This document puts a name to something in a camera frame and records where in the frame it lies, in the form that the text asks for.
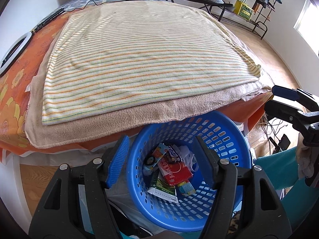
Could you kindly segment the white silicone wristband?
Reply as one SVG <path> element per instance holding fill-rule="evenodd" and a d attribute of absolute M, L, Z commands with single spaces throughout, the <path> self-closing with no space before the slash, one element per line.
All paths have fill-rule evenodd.
<path fill-rule="evenodd" d="M 187 167 L 190 169 L 190 171 L 192 173 L 196 172 L 199 170 L 199 165 L 197 163 L 196 157 L 194 154 L 188 154 L 185 157 L 185 164 L 187 165 Z"/>

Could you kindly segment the red tissue box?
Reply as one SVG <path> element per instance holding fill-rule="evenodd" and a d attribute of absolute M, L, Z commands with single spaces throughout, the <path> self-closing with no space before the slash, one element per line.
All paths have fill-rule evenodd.
<path fill-rule="evenodd" d="M 170 186 L 175 186 L 192 178 L 193 174 L 183 162 L 176 162 L 170 164 L 166 157 L 160 159 L 157 163 L 159 170 Z"/>

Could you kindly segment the green white milk carton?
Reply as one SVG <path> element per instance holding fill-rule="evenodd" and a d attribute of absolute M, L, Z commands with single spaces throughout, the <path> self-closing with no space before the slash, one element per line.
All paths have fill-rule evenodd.
<path fill-rule="evenodd" d="M 171 203 L 178 203 L 175 186 L 167 184 L 159 170 L 155 171 L 152 175 L 148 193 L 162 200 L 166 200 Z"/>

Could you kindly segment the white colourful paper wrapper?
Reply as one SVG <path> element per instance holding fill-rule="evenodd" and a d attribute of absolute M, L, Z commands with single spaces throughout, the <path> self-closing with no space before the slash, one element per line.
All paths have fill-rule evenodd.
<path fill-rule="evenodd" d="M 191 196 L 191 195 L 196 193 L 195 188 L 193 187 L 193 185 L 191 184 L 191 182 L 189 180 L 185 180 L 185 181 L 177 184 L 177 187 L 178 187 L 179 192 L 183 196 Z"/>

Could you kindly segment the brown chocolate bar wrapper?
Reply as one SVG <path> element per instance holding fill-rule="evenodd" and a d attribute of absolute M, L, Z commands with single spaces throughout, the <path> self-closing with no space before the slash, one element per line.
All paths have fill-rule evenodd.
<path fill-rule="evenodd" d="M 179 154 L 174 150 L 174 148 L 171 145 L 168 146 L 168 152 L 165 155 L 166 155 L 168 162 L 170 164 L 182 162 L 181 157 L 179 156 Z"/>

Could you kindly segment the teal grapefruit tube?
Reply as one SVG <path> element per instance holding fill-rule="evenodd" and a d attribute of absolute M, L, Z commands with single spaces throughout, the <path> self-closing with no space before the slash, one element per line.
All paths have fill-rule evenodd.
<path fill-rule="evenodd" d="M 157 167 L 157 163 L 169 150 L 169 147 L 160 143 L 151 153 L 149 153 L 143 162 L 143 175 L 150 176 Z"/>

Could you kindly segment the blue plastic laundry basket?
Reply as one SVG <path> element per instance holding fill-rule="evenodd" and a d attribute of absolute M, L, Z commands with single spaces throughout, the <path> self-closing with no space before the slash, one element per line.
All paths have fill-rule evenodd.
<path fill-rule="evenodd" d="M 153 123 L 136 136 L 127 163 L 127 185 L 131 199 L 140 213 L 151 223 L 177 232 L 203 229 L 213 205 L 216 191 L 206 183 L 207 171 L 198 165 L 193 140 L 200 136 L 207 148 L 236 167 L 251 168 L 249 145 L 235 123 L 224 114 L 212 111 L 201 116 Z M 152 175 L 144 168 L 146 158 L 159 145 L 175 146 L 192 173 L 185 184 L 195 192 L 188 195 L 176 187 L 177 203 L 149 193 Z"/>

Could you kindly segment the black clothes rack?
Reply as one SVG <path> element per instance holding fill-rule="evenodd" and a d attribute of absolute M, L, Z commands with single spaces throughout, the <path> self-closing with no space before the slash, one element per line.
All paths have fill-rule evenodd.
<path fill-rule="evenodd" d="M 244 3 L 251 7 L 254 11 L 250 21 L 246 21 L 234 14 L 234 5 L 232 8 L 226 9 L 221 21 L 241 27 L 242 29 L 248 30 L 259 36 L 260 39 L 263 39 L 268 32 L 270 16 L 276 11 L 276 6 L 282 4 L 282 0 L 269 0 L 268 3 L 262 3 L 256 0 L 246 0 Z M 219 14 L 213 13 L 213 16 L 218 19 L 221 12 Z"/>

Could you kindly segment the pink beige towel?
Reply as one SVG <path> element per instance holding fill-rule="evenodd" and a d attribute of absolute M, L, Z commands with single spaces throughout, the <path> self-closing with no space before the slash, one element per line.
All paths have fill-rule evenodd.
<path fill-rule="evenodd" d="M 30 83 L 25 120 L 38 149 L 199 116 L 269 93 L 261 60 L 207 12 L 165 1 L 71 14 Z"/>

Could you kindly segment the yellow crate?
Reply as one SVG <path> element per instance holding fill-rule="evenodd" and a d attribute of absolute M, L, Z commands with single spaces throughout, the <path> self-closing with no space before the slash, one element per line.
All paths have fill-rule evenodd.
<path fill-rule="evenodd" d="M 237 16 L 243 18 L 246 21 L 250 21 L 253 12 L 253 9 L 247 4 L 239 0 L 236 1 L 233 13 Z"/>

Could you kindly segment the orange floral bedsheet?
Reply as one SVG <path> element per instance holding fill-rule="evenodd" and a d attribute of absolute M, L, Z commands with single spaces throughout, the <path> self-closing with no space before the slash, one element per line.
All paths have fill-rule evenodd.
<path fill-rule="evenodd" d="M 211 94 L 132 107 L 101 116 L 60 125 L 43 126 L 35 117 L 30 99 L 32 80 L 46 53 L 61 32 L 69 15 L 64 14 L 35 34 L 27 49 L 1 77 L 1 156 L 14 153 L 59 154 L 93 151 L 116 141 L 121 135 L 135 135 L 144 125 L 183 120 L 218 110 L 235 122 L 252 129 L 264 112 L 273 82 L 267 73 L 254 83 L 227 88 Z"/>

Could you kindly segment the striped cream towel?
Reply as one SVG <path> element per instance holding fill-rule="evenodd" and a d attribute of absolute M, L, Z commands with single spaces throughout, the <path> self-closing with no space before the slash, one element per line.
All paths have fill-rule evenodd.
<path fill-rule="evenodd" d="M 161 1 L 72 14 L 46 67 L 42 123 L 55 125 L 257 81 L 261 66 L 207 12 Z"/>

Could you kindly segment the black tripod stand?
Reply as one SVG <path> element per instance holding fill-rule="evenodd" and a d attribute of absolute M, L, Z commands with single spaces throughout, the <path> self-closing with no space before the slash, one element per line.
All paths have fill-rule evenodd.
<path fill-rule="evenodd" d="M 36 33 L 43 27 L 45 27 L 47 24 L 49 24 L 51 21 L 55 20 L 59 15 L 64 13 L 64 8 L 56 9 L 54 12 L 52 12 L 50 15 L 43 18 L 32 30 L 32 33 Z"/>

